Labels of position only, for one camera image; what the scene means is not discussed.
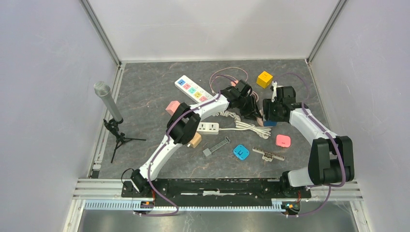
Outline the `dark blue cube socket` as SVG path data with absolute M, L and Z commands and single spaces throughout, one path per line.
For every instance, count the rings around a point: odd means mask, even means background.
M 276 125 L 277 125 L 277 122 L 275 121 L 270 121 L 270 120 L 263 121 L 264 127 L 275 127 Z

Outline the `pink round socket base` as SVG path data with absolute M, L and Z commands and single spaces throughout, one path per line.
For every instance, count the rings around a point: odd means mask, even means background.
M 260 112 L 260 114 L 261 114 L 262 117 L 257 118 L 257 123 L 258 123 L 258 125 L 259 125 L 260 127 L 263 127 L 263 126 L 264 126 L 264 122 L 263 122 L 263 111 L 262 111 L 262 110 L 259 110 L 259 112 Z

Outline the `yellow cube plug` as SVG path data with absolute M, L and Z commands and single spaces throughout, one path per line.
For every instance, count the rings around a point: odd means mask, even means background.
M 258 75 L 256 84 L 265 89 L 272 84 L 273 78 L 273 75 L 266 71 L 263 71 Z

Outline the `pink and blue block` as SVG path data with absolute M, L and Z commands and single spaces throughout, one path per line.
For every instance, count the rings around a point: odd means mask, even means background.
M 276 136 L 276 145 L 284 148 L 290 147 L 292 144 L 291 138 L 287 135 L 278 134 Z

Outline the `small white power strip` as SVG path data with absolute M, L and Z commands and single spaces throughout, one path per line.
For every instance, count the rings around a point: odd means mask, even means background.
M 217 135 L 219 130 L 219 123 L 213 122 L 200 122 L 197 128 L 199 134 Z

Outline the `blue plug adapter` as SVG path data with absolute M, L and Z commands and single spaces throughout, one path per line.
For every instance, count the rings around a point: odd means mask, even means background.
M 244 147 L 242 144 L 237 145 L 234 149 L 233 149 L 233 154 L 239 159 L 239 160 L 245 160 L 250 152 L 249 150 Z

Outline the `long white power strip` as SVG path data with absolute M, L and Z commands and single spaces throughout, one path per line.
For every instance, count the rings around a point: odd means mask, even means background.
M 175 87 L 187 95 L 196 103 L 207 101 L 213 97 L 210 93 L 201 88 L 186 75 L 181 76 L 175 82 Z

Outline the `beige dragon plug adapter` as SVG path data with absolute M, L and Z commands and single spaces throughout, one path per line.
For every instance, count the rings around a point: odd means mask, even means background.
M 191 148 L 196 148 L 201 141 L 202 141 L 201 134 L 196 132 L 194 137 L 189 141 L 187 146 Z

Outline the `pink cube plug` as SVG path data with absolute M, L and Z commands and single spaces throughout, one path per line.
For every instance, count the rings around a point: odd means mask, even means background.
M 177 110 L 177 108 L 178 108 L 178 106 L 180 105 L 180 102 L 179 101 L 171 101 L 169 104 L 168 104 L 168 106 L 166 107 L 166 112 L 169 114 L 169 115 L 173 115 L 175 112 L 176 112 L 176 110 Z

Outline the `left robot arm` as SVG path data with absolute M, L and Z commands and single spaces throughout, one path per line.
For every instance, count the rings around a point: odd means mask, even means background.
M 256 110 L 256 101 L 251 93 L 251 85 L 240 80 L 235 86 L 222 89 L 201 103 L 181 103 L 168 121 L 165 135 L 157 149 L 147 162 L 133 171 L 130 181 L 134 192 L 140 197 L 151 193 L 150 181 L 157 178 L 162 167 L 181 146 L 187 145 L 194 138 L 204 119 L 233 108 L 255 119 L 259 111 Z

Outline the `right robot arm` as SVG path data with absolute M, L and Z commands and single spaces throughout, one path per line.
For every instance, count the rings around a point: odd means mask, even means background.
M 307 166 L 283 173 L 280 193 L 292 197 L 299 187 L 340 187 L 352 181 L 355 171 L 351 138 L 339 136 L 322 124 L 307 105 L 297 102 L 293 87 L 274 86 L 271 90 L 272 97 L 263 100 L 265 120 L 291 124 L 311 145 Z

